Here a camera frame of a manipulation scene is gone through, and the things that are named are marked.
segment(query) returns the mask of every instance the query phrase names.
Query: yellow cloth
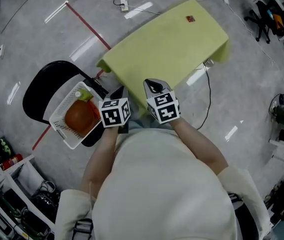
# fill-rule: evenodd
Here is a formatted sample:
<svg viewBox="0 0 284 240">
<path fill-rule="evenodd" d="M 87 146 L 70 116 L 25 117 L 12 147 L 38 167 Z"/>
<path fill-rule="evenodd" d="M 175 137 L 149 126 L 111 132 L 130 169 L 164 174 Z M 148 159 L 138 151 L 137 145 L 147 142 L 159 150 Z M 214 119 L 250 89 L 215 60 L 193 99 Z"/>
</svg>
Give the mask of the yellow cloth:
<svg viewBox="0 0 284 240">
<path fill-rule="evenodd" d="M 187 16 L 195 21 L 188 22 Z M 227 34 L 196 0 L 188 0 L 130 34 L 97 66 L 113 71 L 146 106 L 145 79 L 160 79 L 174 88 L 208 58 L 224 62 L 228 51 Z"/>
<path fill-rule="evenodd" d="M 276 22 L 276 28 L 279 30 L 284 27 L 282 17 L 277 14 L 273 14 L 274 20 Z"/>
</svg>

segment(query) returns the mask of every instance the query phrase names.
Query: black chair backrest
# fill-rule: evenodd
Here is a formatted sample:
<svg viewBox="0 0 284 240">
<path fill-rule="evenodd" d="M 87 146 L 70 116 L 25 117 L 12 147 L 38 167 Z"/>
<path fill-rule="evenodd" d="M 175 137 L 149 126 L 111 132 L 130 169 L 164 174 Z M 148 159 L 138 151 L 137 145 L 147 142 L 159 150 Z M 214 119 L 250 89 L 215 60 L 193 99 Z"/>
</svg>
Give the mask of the black chair backrest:
<svg viewBox="0 0 284 240">
<path fill-rule="evenodd" d="M 275 21 L 268 14 L 269 7 L 262 1 L 258 1 L 256 5 L 258 7 L 263 22 L 272 30 L 273 34 L 276 35 L 277 27 Z"/>
<path fill-rule="evenodd" d="M 49 125 L 43 119 L 49 101 L 63 84 L 78 74 L 93 82 L 93 79 L 68 61 L 58 60 L 47 64 L 37 73 L 25 92 L 22 102 L 25 113 L 33 120 Z"/>
</svg>

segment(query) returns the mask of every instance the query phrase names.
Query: white shirt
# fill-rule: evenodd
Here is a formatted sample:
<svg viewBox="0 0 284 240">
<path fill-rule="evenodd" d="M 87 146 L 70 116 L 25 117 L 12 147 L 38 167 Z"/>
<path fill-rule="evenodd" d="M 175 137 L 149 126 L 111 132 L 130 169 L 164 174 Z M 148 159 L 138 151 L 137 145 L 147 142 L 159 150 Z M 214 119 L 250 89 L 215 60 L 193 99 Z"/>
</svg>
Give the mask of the white shirt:
<svg viewBox="0 0 284 240">
<path fill-rule="evenodd" d="M 95 238 L 236 240 L 227 191 L 250 201 L 262 235 L 269 216 L 246 171 L 228 167 L 217 177 L 177 136 L 142 130 L 123 142 L 99 191 L 92 211 Z M 62 193 L 57 240 L 70 239 L 67 232 L 90 210 L 89 203 L 89 195 L 80 191 Z"/>
</svg>

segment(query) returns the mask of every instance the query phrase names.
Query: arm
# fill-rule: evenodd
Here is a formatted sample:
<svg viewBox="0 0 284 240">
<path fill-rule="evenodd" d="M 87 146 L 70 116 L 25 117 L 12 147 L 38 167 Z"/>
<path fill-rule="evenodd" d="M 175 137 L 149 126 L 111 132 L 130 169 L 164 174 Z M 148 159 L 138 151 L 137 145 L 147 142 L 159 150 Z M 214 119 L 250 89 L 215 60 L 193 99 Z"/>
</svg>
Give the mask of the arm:
<svg viewBox="0 0 284 240">
<path fill-rule="evenodd" d="M 91 195 L 95 198 L 113 167 L 117 131 L 118 127 L 105 129 L 84 171 L 80 190 L 89 193 L 91 184 Z"/>
<path fill-rule="evenodd" d="M 183 118 L 170 121 L 174 131 L 196 158 L 218 175 L 228 164 L 220 150 Z"/>
</svg>

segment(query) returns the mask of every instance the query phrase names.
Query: gray floor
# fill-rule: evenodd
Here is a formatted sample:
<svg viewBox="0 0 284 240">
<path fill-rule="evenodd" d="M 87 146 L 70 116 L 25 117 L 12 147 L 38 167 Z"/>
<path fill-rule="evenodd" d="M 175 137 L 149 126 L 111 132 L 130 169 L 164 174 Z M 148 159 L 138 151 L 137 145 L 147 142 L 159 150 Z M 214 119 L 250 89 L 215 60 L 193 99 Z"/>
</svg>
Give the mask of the gray floor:
<svg viewBox="0 0 284 240">
<path fill-rule="evenodd" d="M 44 136 L 35 151 L 31 148 L 46 125 L 28 118 L 22 109 L 22 98 L 37 72 L 55 60 L 71 61 L 90 76 L 106 48 L 92 32 L 68 9 L 63 8 L 48 23 L 44 20 L 66 0 L 28 0 L 2 32 L 4 26 L 25 0 L 0 0 L 0 45 L 5 44 L 0 60 L 0 129 L 14 150 L 23 155 L 33 153 L 36 162 L 48 178 L 61 188 L 76 188 L 92 148 L 80 145 L 70 150 L 52 129 Z M 156 15 L 141 12 L 125 19 L 113 0 L 68 0 L 111 45 L 116 45 L 130 32 Z M 140 6 L 152 2 L 148 8 L 164 12 L 182 0 L 129 0 Z M 250 0 L 230 0 L 231 8 L 243 18 L 249 11 Z M 222 0 L 199 2 L 229 35 L 232 44 L 227 63 L 209 69 L 212 87 L 212 106 L 201 132 L 223 152 L 230 164 L 248 169 L 261 195 L 266 195 L 284 173 L 284 164 L 271 159 L 274 146 L 268 143 L 272 128 L 268 106 L 273 96 L 284 93 L 284 47 L 271 35 L 271 44 L 261 39 L 259 45 L 274 60 L 262 52 L 258 43 L 240 19 Z M 256 32 L 255 25 L 247 24 Z M 92 46 L 72 61 L 71 54 L 86 40 Z M 74 83 L 64 86 L 46 111 L 46 118 L 68 93 Z M 103 86 L 111 89 L 118 83 L 111 74 L 101 77 Z M 192 86 L 185 82 L 176 88 L 182 116 L 198 127 L 207 111 L 209 89 L 205 75 Z M 229 140 L 226 136 L 237 127 Z"/>
</svg>

